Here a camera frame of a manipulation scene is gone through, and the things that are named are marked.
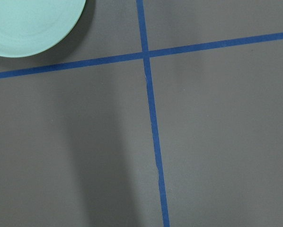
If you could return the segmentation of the light green plate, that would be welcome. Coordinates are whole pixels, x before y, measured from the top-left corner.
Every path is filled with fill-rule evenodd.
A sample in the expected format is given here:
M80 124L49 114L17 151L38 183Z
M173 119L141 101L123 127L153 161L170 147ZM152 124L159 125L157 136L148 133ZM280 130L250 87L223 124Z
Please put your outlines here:
M44 52L78 22L84 0L0 0L0 57Z

